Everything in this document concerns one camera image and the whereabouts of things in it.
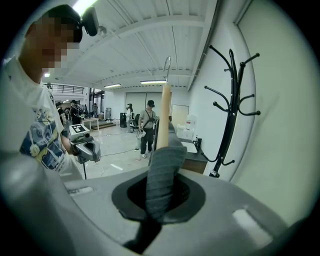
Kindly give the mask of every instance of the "door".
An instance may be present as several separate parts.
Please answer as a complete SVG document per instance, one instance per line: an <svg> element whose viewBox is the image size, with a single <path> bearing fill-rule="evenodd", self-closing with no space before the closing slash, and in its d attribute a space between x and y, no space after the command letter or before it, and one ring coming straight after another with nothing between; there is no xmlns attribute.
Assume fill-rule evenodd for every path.
<svg viewBox="0 0 320 256"><path fill-rule="evenodd" d="M172 105L171 116L174 129L177 130L177 125L184 126L189 114L189 107L182 105Z"/></svg>

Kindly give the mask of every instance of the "floor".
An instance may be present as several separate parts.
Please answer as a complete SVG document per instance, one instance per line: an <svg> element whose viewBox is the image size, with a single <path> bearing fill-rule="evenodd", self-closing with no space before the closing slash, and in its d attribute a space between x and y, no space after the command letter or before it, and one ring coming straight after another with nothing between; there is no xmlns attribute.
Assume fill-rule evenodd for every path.
<svg viewBox="0 0 320 256"><path fill-rule="evenodd" d="M99 162L88 161L85 165L87 179L94 179L145 167L149 163L147 158L141 158L137 147L137 131L128 133L127 128L119 125L103 128L99 131L92 130L90 135L100 143L101 159ZM79 171L85 179L83 165L76 162Z"/></svg>

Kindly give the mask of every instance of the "white graphic t-shirt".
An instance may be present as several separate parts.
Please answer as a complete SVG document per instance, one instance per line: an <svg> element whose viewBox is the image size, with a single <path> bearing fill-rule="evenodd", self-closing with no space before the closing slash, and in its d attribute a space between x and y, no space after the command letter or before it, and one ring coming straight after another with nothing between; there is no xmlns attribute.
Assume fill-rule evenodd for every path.
<svg viewBox="0 0 320 256"><path fill-rule="evenodd" d="M8 109L12 113L7 114L6 120L3 120L5 126L11 126L8 116L11 116L10 119L21 118L19 127L12 127L11 130L4 128L7 132L1 135L20 138L20 142L13 140L16 145L10 145L9 148L16 151L19 146L22 154L35 158L46 169L59 172L60 175L69 174L73 177L71 179L81 179L77 166L62 145L60 133L64 127L49 89L43 83L32 81L16 57L5 64L1 74L1 87L4 87L1 91L6 93L7 102L25 105L19 109L14 106L15 111Z"/></svg>

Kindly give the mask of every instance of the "railing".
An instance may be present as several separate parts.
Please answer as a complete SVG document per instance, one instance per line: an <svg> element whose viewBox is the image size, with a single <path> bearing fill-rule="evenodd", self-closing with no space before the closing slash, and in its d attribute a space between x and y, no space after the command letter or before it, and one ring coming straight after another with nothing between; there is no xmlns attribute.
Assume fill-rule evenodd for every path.
<svg viewBox="0 0 320 256"><path fill-rule="evenodd" d="M70 86L70 85L61 85L61 84L44 84L53 94L60 93L60 94L84 94L83 87L77 86Z"/></svg>

